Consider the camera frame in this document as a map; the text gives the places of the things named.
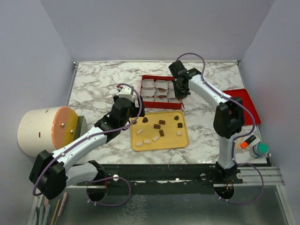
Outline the pink silicone tongs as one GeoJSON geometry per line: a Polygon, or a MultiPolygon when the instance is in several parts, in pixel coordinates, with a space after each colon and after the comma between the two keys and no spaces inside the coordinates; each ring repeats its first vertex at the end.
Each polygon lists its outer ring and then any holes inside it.
{"type": "Polygon", "coordinates": [[[185,111],[185,106],[184,106],[184,103],[183,103],[182,99],[180,100],[180,103],[181,103],[181,111],[184,112],[185,111]]]}

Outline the brown bar chocolate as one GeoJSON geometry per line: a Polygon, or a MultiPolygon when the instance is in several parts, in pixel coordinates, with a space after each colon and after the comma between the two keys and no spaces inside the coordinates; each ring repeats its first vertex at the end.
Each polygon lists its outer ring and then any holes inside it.
{"type": "Polygon", "coordinates": [[[165,136],[164,131],[163,131],[163,130],[159,130],[159,135],[160,135],[161,137],[165,136]]]}

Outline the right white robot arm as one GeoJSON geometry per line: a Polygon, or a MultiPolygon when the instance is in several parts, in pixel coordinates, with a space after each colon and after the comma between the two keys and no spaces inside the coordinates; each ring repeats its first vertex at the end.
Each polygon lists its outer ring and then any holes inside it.
{"type": "Polygon", "coordinates": [[[219,156],[216,162],[216,180],[228,182],[236,170],[234,138],[244,125],[243,103],[240,97],[231,97],[206,81],[196,68],[186,69],[180,60],[173,62],[169,70],[175,97],[186,98],[193,91],[204,99],[214,110],[213,128],[219,136],[219,156]]]}

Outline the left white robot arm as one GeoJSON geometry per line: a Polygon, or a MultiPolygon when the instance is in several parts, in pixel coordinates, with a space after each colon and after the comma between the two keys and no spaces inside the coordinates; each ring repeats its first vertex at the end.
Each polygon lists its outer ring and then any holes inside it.
{"type": "Polygon", "coordinates": [[[88,162],[79,167],[80,175],[74,175],[74,165],[92,150],[110,142],[121,131],[129,128],[132,124],[130,118],[137,120],[145,116],[142,97],[138,97],[138,105],[136,107],[134,101],[128,98],[115,96],[111,111],[83,136],[52,153],[46,150],[38,153],[29,176],[34,184],[33,195],[44,195],[51,200],[72,184],[84,181],[90,181],[93,185],[100,184],[104,174],[93,163],[88,162]]]}

